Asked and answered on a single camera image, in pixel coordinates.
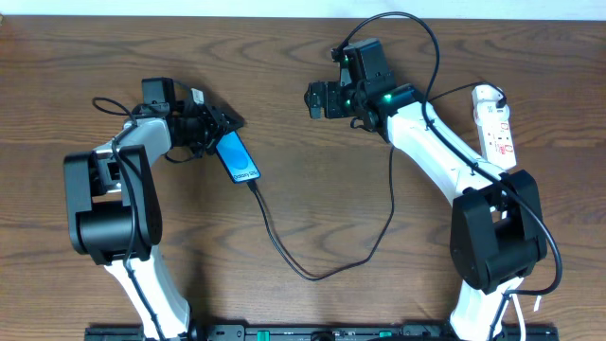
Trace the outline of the blue Samsung Galaxy smartphone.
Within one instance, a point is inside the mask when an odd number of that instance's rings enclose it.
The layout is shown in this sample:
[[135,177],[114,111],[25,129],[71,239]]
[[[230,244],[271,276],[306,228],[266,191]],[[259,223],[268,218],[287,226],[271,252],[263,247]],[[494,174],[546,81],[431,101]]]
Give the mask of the blue Samsung Galaxy smartphone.
[[261,173],[237,132],[224,135],[216,150],[233,183],[240,184],[260,178]]

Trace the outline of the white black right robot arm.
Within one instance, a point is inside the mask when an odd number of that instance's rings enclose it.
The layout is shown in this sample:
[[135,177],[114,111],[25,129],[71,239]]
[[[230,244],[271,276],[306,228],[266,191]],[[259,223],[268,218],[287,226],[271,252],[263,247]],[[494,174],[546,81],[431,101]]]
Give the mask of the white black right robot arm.
[[462,279],[444,334],[459,340],[528,340],[530,328],[510,332],[509,305],[518,307],[521,285],[551,244],[538,186],[516,164],[509,109],[487,84],[472,90],[481,150],[476,152],[437,115],[410,83],[397,83],[383,46],[368,39],[333,53],[337,81],[309,84],[304,100],[314,119],[348,118],[352,128],[376,133],[410,157],[452,208],[450,254]]

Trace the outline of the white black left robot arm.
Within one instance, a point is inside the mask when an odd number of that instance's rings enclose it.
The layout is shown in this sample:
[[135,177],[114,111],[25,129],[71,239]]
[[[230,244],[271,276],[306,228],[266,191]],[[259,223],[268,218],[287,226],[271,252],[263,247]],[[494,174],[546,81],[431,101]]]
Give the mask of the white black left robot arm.
[[213,154],[243,118],[193,99],[119,106],[122,130],[92,151],[63,160],[73,248],[103,266],[138,313],[142,340],[204,340],[162,257],[163,220],[151,167],[174,147]]

